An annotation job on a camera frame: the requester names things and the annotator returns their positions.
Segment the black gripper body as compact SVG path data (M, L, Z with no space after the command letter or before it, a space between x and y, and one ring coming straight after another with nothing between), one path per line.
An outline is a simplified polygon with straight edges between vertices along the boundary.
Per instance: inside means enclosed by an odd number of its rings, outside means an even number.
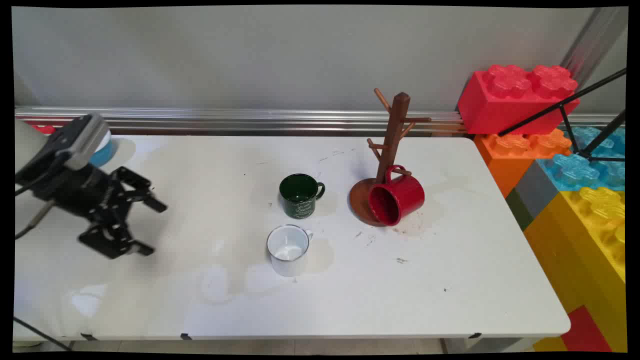
M22 189L32 191L35 198L53 202L92 224L125 224L127 169L118 167L106 173L93 164L78 170L64 166L63 161L29 161L14 176Z

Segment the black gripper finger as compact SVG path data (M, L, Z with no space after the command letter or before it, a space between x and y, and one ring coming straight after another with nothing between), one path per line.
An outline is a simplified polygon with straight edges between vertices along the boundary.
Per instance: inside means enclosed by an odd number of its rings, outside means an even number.
M150 256L155 253L153 246L134 239L129 228L118 222L104 224L94 221L77 239L109 259L134 254Z
M151 189L151 181L125 166L120 166L110 173L114 185L114 197L120 203L142 202L146 207L158 214L169 207L158 200Z

